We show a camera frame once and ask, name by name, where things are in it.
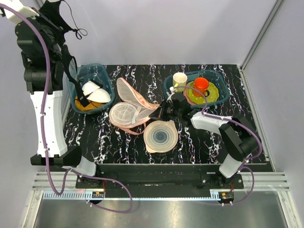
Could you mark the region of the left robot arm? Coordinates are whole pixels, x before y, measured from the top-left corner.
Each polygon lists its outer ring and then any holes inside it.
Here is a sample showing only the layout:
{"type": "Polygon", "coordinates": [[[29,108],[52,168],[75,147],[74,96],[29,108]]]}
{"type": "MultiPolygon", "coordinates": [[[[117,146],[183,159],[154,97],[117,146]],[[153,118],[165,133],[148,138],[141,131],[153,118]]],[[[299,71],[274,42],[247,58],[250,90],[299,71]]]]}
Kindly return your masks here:
{"type": "Polygon", "coordinates": [[[30,158],[33,166],[59,166],[71,168],[87,175],[86,183],[98,188],[103,181],[96,172],[96,165],[86,159],[79,146],[68,147],[63,136],[61,103],[63,98],[63,76],[75,86],[80,103],[88,105],[80,84],[71,76],[69,67],[75,62],[65,44],[65,33],[72,31],[66,22],[56,15],[39,13],[29,21],[38,30],[45,45],[24,22],[15,27],[17,45],[25,67],[24,79],[27,91],[35,108],[38,128],[37,154],[30,158]]]}

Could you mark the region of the black bra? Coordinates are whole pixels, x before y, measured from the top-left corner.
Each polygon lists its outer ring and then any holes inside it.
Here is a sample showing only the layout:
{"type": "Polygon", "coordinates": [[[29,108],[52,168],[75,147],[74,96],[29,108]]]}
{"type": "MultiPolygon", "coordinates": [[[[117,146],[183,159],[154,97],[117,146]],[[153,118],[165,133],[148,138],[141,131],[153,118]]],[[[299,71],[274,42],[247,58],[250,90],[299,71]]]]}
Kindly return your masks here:
{"type": "Polygon", "coordinates": [[[77,30],[71,28],[61,17],[59,12],[61,2],[61,0],[58,0],[56,2],[50,2],[46,0],[38,11],[43,20],[45,20],[47,24],[50,25],[53,34],[55,35],[55,41],[61,48],[62,57],[60,63],[64,67],[64,71],[66,73],[67,78],[75,86],[76,95],[80,104],[83,107],[86,107],[89,105],[89,101],[84,95],[81,85],[71,76],[69,71],[70,62],[73,60],[76,64],[76,58],[69,53],[68,47],[65,44],[65,34],[69,31],[77,33],[77,30]]]}

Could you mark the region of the floral mesh laundry bag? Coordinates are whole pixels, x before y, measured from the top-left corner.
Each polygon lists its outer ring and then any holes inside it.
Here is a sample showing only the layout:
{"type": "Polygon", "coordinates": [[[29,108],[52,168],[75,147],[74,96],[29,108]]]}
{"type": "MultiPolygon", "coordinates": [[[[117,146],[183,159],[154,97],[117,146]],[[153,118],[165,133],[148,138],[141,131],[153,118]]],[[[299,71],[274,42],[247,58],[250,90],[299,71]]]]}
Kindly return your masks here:
{"type": "Polygon", "coordinates": [[[132,129],[141,125],[146,127],[146,122],[150,120],[149,115],[160,105],[149,103],[122,77],[117,79],[116,86],[121,102],[110,109],[110,123],[129,134],[142,134],[143,131],[138,133],[132,129]]]}

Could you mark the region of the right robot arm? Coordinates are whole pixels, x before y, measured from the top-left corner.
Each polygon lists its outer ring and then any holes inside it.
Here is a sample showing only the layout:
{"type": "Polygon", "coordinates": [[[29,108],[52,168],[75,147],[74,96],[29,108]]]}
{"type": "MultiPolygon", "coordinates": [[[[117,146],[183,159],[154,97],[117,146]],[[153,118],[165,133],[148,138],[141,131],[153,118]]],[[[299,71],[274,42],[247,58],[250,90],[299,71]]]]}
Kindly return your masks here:
{"type": "Polygon", "coordinates": [[[191,125],[195,129],[205,130],[221,136],[228,152],[219,167],[216,184],[220,188],[227,188],[233,182],[233,176],[242,170],[249,156],[258,151],[262,152],[261,140],[249,123],[241,114],[234,116],[219,116],[208,114],[202,109],[192,107],[183,94],[173,94],[163,100],[149,117],[158,121],[178,119],[182,124],[191,125]]]}

